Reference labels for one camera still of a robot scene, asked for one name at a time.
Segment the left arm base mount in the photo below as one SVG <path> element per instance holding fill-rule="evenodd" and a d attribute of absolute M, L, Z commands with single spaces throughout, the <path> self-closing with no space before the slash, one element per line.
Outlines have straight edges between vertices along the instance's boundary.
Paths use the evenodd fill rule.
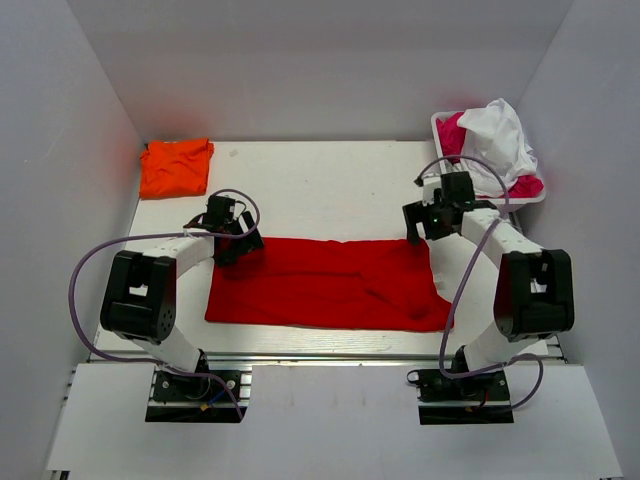
<path fill-rule="evenodd" d="M 225 382 L 188 378 L 164 370 L 152 376 L 147 423 L 237 424 L 241 418 L 227 389 L 244 415 L 249 405 L 252 370 L 229 362 L 210 362 L 210 372 Z"/>

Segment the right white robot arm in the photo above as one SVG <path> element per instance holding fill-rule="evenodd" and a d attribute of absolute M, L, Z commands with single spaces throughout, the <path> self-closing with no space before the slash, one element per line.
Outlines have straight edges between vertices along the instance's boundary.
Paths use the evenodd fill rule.
<path fill-rule="evenodd" d="M 423 198 L 403 208 L 408 241 L 459 235 L 475 245 L 473 261 L 486 256 L 498 270 L 492 322 L 439 367 L 459 396 L 472 399 L 486 389 L 486 373 L 533 360 L 530 345 L 572 329 L 571 258 L 527 239 L 504 210 L 477 199 L 468 172 L 421 174 L 415 183 Z"/>

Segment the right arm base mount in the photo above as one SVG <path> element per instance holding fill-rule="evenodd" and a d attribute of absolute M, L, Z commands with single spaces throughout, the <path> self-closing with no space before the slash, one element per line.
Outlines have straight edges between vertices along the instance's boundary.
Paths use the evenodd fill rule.
<path fill-rule="evenodd" d="M 511 396 L 502 371 L 449 379 L 438 369 L 415 369 L 407 383 L 418 391 L 423 426 L 512 424 Z"/>

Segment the red t-shirt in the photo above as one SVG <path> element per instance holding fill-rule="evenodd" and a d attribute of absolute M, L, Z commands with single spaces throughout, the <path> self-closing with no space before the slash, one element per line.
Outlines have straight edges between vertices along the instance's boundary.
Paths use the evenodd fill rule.
<path fill-rule="evenodd" d="M 418 333 L 445 327 L 451 304 L 438 293 L 424 242 L 264 243 L 214 268 L 205 321 Z"/>

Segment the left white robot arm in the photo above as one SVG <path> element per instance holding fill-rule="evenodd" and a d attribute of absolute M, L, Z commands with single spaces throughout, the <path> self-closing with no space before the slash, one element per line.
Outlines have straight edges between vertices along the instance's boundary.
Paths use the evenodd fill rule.
<path fill-rule="evenodd" d="M 141 347 L 161 368 L 178 374 L 177 387 L 199 399 L 211 387 L 204 353 L 176 326 L 179 278 L 211 260 L 230 267 L 240 257 L 264 248 L 257 204 L 235 189 L 210 195 L 206 210 L 179 234 L 143 252 L 122 250 L 112 262 L 101 308 L 101 327 Z"/>

